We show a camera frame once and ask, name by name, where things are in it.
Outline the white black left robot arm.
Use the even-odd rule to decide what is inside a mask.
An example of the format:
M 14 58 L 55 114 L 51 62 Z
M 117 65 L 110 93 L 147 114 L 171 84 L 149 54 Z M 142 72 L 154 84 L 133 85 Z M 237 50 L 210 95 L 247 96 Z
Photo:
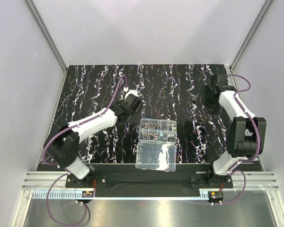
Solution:
M 111 103 L 94 115 L 84 119 L 58 123 L 44 144 L 44 153 L 48 154 L 57 166 L 68 171 L 70 182 L 82 187 L 95 185 L 94 170 L 79 158 L 79 144 L 88 137 L 127 121 L 131 115 L 138 112 L 142 105 L 139 93 L 129 90 L 124 99 Z

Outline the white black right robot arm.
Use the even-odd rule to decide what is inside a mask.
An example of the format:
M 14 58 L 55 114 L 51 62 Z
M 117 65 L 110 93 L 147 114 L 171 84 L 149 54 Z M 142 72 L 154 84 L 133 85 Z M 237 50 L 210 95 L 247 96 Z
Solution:
M 210 164 L 196 182 L 213 188 L 229 181 L 240 164 L 253 162 L 263 152 L 265 142 L 265 118 L 257 117 L 246 107 L 239 97 L 241 91 L 229 85 L 227 77 L 215 74 L 211 77 L 211 85 L 199 91 L 210 113 L 216 114 L 223 108 L 231 119 L 226 151 Z

